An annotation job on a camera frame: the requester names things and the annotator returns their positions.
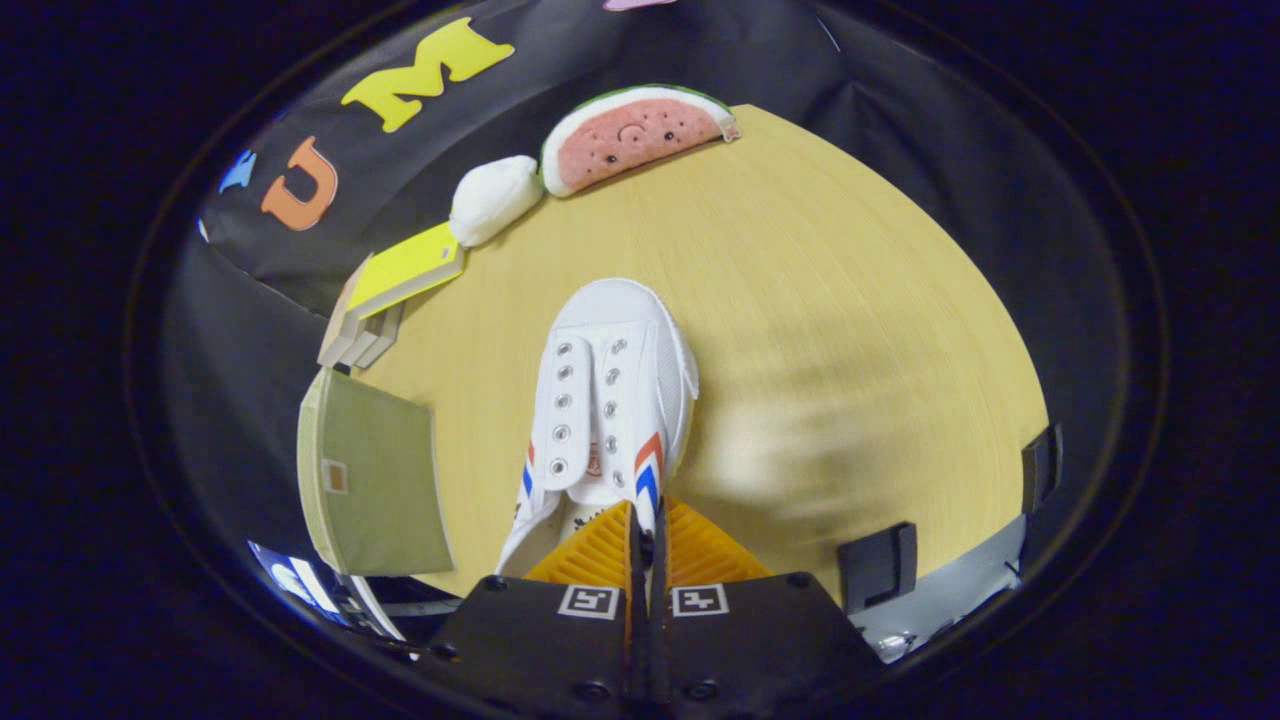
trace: stack of books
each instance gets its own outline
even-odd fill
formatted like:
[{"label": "stack of books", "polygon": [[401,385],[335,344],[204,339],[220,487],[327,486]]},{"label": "stack of books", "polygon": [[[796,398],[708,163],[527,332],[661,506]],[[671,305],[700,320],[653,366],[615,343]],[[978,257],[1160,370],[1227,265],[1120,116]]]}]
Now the stack of books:
[{"label": "stack of books", "polygon": [[465,256],[442,223],[366,258],[338,296],[316,361],[325,368],[372,365],[396,342],[403,301],[456,278]]}]

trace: white label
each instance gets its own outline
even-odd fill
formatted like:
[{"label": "white label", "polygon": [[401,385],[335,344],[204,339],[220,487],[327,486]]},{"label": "white label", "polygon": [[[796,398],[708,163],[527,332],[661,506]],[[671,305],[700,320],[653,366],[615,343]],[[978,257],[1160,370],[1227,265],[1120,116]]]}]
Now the white label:
[{"label": "white label", "polygon": [[724,598],[724,583],[672,588],[671,614],[676,618],[727,615],[728,600]]},{"label": "white label", "polygon": [[573,618],[594,618],[596,620],[613,620],[618,610],[618,588],[593,588],[590,585],[570,585],[564,591],[564,600],[561,601],[561,615]]},{"label": "white label", "polygon": [[719,119],[721,135],[724,136],[724,142],[733,142],[735,140],[742,137],[742,131],[737,129],[737,119],[733,115]]},{"label": "white label", "polygon": [[320,460],[320,474],[324,477],[324,491],[347,495],[347,466],[337,460]]}]

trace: white plush toy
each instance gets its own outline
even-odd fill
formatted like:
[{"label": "white plush toy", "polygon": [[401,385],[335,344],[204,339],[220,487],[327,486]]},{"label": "white plush toy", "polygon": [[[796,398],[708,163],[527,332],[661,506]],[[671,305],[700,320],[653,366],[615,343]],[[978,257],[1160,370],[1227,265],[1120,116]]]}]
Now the white plush toy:
[{"label": "white plush toy", "polygon": [[475,247],[516,222],[543,197],[538,161],[526,155],[503,158],[471,169],[453,192],[449,232],[463,247]]}]

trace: black clip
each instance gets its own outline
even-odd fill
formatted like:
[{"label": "black clip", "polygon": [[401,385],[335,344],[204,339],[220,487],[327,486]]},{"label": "black clip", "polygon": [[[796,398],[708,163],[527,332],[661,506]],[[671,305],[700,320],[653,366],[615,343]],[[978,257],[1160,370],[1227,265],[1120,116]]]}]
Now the black clip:
[{"label": "black clip", "polygon": [[845,614],[915,589],[915,523],[899,523],[836,548]]},{"label": "black clip", "polygon": [[1062,425],[1050,425],[1023,448],[1023,514],[1041,509],[1062,479]]}]

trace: foam letter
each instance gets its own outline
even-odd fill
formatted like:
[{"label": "foam letter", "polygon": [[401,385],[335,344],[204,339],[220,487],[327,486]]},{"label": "foam letter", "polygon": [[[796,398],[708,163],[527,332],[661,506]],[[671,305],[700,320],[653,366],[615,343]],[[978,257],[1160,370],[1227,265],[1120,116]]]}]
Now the foam letter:
[{"label": "foam letter", "polygon": [[329,209],[333,196],[338,192],[338,172],[316,151],[315,142],[315,136],[303,140],[289,156],[291,168],[301,168],[316,181],[316,191],[311,200],[303,202],[294,197],[289,188],[284,187],[284,176],[275,178],[262,197],[262,211],[275,215],[275,219],[296,231],[305,231],[319,223],[320,215]]},{"label": "foam letter", "polygon": [[411,67],[378,70],[365,77],[347,91],[342,104],[364,102],[383,119],[383,132],[396,132],[422,109],[421,100],[398,96],[439,96],[444,92],[442,64],[449,67],[449,81],[462,82],[515,51],[511,45],[494,45],[480,37],[471,29],[471,18],[461,18],[424,37]]}]

